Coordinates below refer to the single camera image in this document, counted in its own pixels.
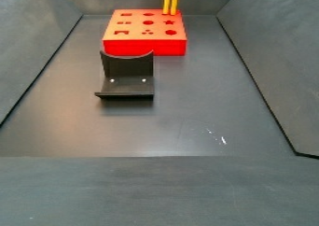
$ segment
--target bin floor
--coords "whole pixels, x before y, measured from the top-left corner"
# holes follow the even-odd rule
[[[154,57],[153,100],[101,101],[109,16],[84,16],[0,130],[0,155],[290,156],[216,17],[182,19],[186,54]]]

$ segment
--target circular hole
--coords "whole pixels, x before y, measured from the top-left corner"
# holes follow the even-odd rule
[[[174,30],[166,30],[164,33],[168,35],[174,35],[177,32]]]
[[[153,24],[153,22],[152,21],[144,21],[142,24],[150,25],[150,24]]]

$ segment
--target black plastic piece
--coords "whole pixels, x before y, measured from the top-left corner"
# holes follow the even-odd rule
[[[137,57],[116,57],[100,51],[104,70],[100,98],[153,97],[153,51]]]

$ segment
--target white speck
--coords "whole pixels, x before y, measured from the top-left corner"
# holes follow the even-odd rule
[[[225,140],[224,140],[224,137],[222,137],[222,136],[221,136],[221,141],[222,141],[224,145],[226,145],[226,143],[225,143]]]

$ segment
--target red shape sorter block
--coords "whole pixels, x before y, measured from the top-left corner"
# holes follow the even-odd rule
[[[102,36],[104,52],[138,56],[150,50],[157,56],[185,53],[186,36],[181,14],[162,15],[161,9],[114,10]]]

